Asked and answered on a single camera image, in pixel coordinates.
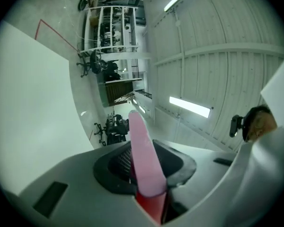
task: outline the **glasses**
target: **glasses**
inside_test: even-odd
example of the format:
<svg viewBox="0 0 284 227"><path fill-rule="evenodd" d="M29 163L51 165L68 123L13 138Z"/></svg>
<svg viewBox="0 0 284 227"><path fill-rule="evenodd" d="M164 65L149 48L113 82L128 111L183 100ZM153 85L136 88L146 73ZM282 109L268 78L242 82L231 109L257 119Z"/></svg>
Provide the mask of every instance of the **glasses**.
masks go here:
<svg viewBox="0 0 284 227"><path fill-rule="evenodd" d="M250 125L247 142L255 141L258 138L259 132L263 129L264 124L265 117L259 113Z"/></svg>

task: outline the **concrete floor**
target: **concrete floor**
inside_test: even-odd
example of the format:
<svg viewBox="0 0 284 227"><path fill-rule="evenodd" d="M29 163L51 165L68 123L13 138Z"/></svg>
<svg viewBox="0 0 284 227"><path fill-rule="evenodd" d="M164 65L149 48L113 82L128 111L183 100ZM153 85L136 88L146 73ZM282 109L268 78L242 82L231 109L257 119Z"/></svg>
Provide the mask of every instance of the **concrete floor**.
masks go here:
<svg viewBox="0 0 284 227"><path fill-rule="evenodd" d="M109 108L104 108L96 75L81 78L82 68L76 66L80 48L85 12L78 12L79 0L18 0L5 20L25 34L66 58L70 62L70 80L73 99L86 136L94 148L102 145L94 135L94 123L105 125Z"/></svg>

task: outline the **white shelving rack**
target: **white shelving rack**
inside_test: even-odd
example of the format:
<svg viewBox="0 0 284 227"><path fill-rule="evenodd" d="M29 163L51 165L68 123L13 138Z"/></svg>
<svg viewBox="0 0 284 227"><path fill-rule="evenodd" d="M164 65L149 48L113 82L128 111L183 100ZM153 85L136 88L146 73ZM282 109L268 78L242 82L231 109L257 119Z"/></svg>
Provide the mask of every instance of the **white shelving rack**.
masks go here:
<svg viewBox="0 0 284 227"><path fill-rule="evenodd" d="M114 48L121 48L122 52L136 52L139 47L137 43L136 36L136 18L135 18L135 7L129 6L102 6L102 7L94 7L85 9L87 12L86 24L85 24L85 33L84 33L84 50L80 52L91 52L93 50L103 50L103 49L111 49L112 52L116 52ZM97 21L98 18L98 26L91 26L90 19L94 19ZM109 21L109 34L110 34L110 45L109 46L101 46L101 24L104 22L104 19ZM120 41L121 44L113 45L113 25L121 23L120 29ZM126 24L130 25L131 31L127 31L125 29ZM131 36L131 44L125 40L125 33L130 33Z"/></svg>

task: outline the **ceiling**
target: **ceiling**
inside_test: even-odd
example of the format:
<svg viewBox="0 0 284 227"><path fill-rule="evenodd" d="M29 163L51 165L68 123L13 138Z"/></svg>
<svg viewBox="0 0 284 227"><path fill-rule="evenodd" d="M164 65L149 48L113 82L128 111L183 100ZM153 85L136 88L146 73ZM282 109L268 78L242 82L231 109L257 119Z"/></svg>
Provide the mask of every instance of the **ceiling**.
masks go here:
<svg viewBox="0 0 284 227"><path fill-rule="evenodd" d="M265 0L182 0L166 13L170 1L144 0L156 124L174 139L185 126L237 151L242 136L229 137L230 120L263 103L260 91L284 59L284 26ZM209 118L169 96L212 108ZM178 113L180 127L160 120Z"/></svg>

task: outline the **red line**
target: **red line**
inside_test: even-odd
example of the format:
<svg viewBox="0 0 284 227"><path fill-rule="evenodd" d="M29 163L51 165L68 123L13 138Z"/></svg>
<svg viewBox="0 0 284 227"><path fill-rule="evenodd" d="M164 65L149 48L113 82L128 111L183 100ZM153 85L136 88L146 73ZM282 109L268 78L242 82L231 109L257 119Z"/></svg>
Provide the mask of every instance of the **red line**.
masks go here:
<svg viewBox="0 0 284 227"><path fill-rule="evenodd" d="M89 137L89 140L90 140L90 138L91 138L91 134L92 134L93 132L94 132L94 131L92 130L92 131L91 131L91 133L90 133L90 137Z"/></svg>
<svg viewBox="0 0 284 227"><path fill-rule="evenodd" d="M37 39L37 35L38 35L38 31L39 31L39 27L40 27L40 23L43 22L46 26L48 26L51 30L53 30L58 36L60 36L69 46L71 46L75 51L79 52L75 47L73 47L66 39L63 38L63 36L61 34L59 34L55 29L53 29L48 23L46 23L43 19L40 19L38 27L37 27L37 31L36 31L36 35L35 35L35 40Z"/></svg>
<svg viewBox="0 0 284 227"><path fill-rule="evenodd" d="M41 19L40 19L39 24L38 24L38 27L37 27L37 31L36 31L36 34L35 34L35 40L37 40L37 36L38 36L40 24L41 24Z"/></svg>

